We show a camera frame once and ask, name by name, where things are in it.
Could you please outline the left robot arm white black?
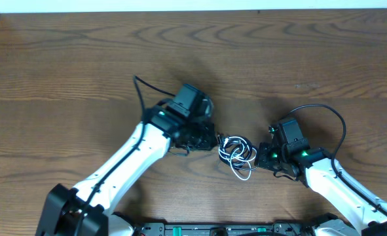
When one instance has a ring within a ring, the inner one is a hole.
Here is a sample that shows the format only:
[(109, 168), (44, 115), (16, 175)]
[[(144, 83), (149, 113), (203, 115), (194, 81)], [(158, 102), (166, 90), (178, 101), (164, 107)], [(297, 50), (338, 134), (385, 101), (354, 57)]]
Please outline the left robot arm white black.
[(127, 191), (171, 148), (210, 151), (217, 145), (211, 98), (184, 84), (176, 95), (144, 108), (131, 137), (97, 171), (71, 189), (58, 184), (46, 196), (37, 235), (132, 235), (115, 214)]

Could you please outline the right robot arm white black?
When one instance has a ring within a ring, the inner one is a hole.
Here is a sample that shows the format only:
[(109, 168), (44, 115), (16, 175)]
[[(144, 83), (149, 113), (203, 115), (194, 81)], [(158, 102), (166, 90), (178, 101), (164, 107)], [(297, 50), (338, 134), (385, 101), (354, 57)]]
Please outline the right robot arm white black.
[(257, 167), (319, 193), (360, 235), (387, 235), (387, 202), (349, 175), (332, 153), (310, 147), (296, 119), (282, 119), (268, 131), (272, 141), (259, 144)]

